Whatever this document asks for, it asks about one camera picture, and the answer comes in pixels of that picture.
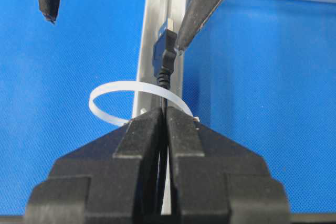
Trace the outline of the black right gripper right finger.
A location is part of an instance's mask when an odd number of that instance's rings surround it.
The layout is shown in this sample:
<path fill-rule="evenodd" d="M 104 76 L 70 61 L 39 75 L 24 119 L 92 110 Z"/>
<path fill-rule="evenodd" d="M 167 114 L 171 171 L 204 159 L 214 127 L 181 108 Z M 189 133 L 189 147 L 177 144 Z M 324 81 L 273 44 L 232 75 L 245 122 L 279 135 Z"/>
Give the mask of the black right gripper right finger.
<path fill-rule="evenodd" d="M 257 153 L 169 107 L 173 212 L 180 223 L 289 223 L 283 185 Z"/>

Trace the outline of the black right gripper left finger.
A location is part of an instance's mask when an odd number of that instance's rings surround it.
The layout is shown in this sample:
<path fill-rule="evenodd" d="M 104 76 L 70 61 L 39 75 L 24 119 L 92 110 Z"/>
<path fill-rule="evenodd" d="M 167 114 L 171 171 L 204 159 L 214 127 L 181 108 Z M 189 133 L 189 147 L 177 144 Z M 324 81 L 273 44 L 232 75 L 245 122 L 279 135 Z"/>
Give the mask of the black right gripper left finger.
<path fill-rule="evenodd" d="M 160 212 L 162 110 L 58 158 L 32 191 L 26 223 L 138 223 Z"/>

